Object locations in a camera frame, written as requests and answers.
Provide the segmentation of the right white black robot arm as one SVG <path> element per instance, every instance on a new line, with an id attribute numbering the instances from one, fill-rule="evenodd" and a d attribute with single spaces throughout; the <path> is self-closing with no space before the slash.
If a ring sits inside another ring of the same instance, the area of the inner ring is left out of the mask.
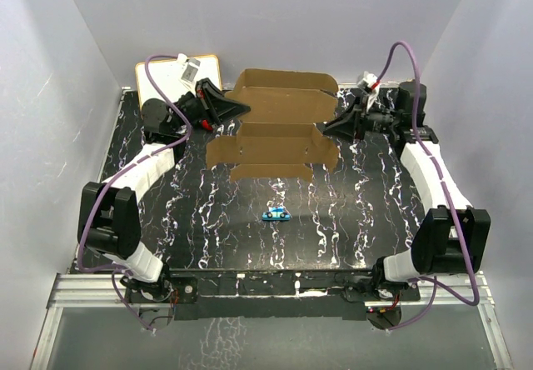
<path id="1" fill-rule="evenodd" d="M 465 274 L 480 270 L 491 217 L 461 193 L 441 156 L 436 133 L 424 124 L 426 86 L 414 81 L 399 84 L 392 106 L 376 105 L 380 82 L 364 73 L 357 86 L 361 95 L 324 133 L 353 143 L 368 133 L 387 135 L 401 164 L 410 174 L 426 215 L 410 248 L 382 257 L 372 269 L 372 293 L 391 300 L 402 283 L 431 274 Z"/>

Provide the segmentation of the blue toy car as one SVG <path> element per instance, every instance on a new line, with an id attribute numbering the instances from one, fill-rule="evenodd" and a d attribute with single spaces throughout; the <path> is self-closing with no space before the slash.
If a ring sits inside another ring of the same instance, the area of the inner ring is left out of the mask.
<path id="1" fill-rule="evenodd" d="M 291 214 L 284 207 L 274 207 L 262 214 L 262 221 L 285 222 L 291 219 Z"/>

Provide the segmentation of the brown cardboard box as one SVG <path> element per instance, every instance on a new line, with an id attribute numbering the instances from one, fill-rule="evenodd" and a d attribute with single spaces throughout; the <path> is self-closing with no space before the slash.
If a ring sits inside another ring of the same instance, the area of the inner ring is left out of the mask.
<path id="1" fill-rule="evenodd" d="M 230 179 L 301 178 L 310 182 L 312 165 L 328 172 L 337 166 L 340 150 L 318 125 L 335 117 L 335 78 L 326 73 L 248 68 L 227 98 L 244 103 L 236 134 L 207 144 L 206 165 L 231 164 Z"/>

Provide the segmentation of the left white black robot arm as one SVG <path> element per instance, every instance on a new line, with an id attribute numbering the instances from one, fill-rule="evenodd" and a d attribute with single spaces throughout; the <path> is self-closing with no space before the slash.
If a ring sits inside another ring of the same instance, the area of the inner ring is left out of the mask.
<path id="1" fill-rule="evenodd" d="M 143 292 L 153 302 L 167 300 L 172 282 L 163 277 L 162 260 L 141 240 L 138 203 L 181 160 L 194 128 L 212 131 L 250 110 L 208 78 L 198 81 L 177 102 L 146 100 L 141 106 L 142 150 L 115 175 L 104 182 L 90 182 L 82 190 L 77 255 L 81 258 L 85 249 L 100 253 L 111 260 L 111 270 L 143 283 Z"/>

